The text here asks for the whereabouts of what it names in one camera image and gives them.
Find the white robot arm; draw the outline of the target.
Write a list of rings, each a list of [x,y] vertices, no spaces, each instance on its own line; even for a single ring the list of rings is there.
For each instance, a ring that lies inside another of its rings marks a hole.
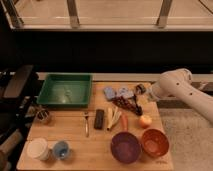
[[[150,101],[159,101],[173,95],[213,124],[213,97],[191,85],[192,73],[185,68],[163,72],[149,86],[146,95]]]

